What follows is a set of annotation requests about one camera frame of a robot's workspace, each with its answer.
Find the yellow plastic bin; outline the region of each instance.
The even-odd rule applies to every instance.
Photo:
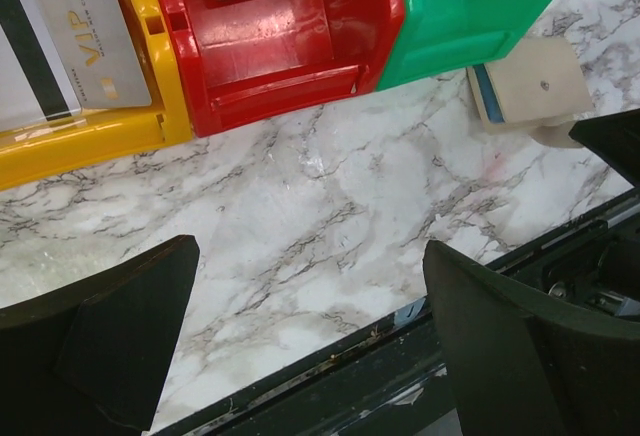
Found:
[[[0,190],[192,139],[180,75],[158,0],[120,1],[153,104],[92,111],[0,133]]]

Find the black metal frame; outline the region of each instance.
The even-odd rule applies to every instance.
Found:
[[[634,189],[488,267],[548,291],[560,259],[639,221]],[[414,435],[455,408],[439,344],[421,298],[158,434]]]

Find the plastic storage bin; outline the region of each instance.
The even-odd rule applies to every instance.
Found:
[[[1,133],[0,190],[193,137],[158,0],[121,2],[153,104]]]
[[[198,136],[371,92],[404,0],[160,0]]]
[[[405,0],[405,24],[378,89],[506,56],[550,1]]]

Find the black stripe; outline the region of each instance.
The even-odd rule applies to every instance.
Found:
[[[20,0],[0,0],[0,26],[47,120],[68,116],[69,106]]]

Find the white marble countertop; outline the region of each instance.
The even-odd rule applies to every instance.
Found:
[[[640,106],[640,0],[555,0],[534,32],[574,44],[598,114]],[[158,430],[423,295],[428,238],[488,262],[628,187],[483,133],[458,71],[0,193],[0,306],[194,234]]]

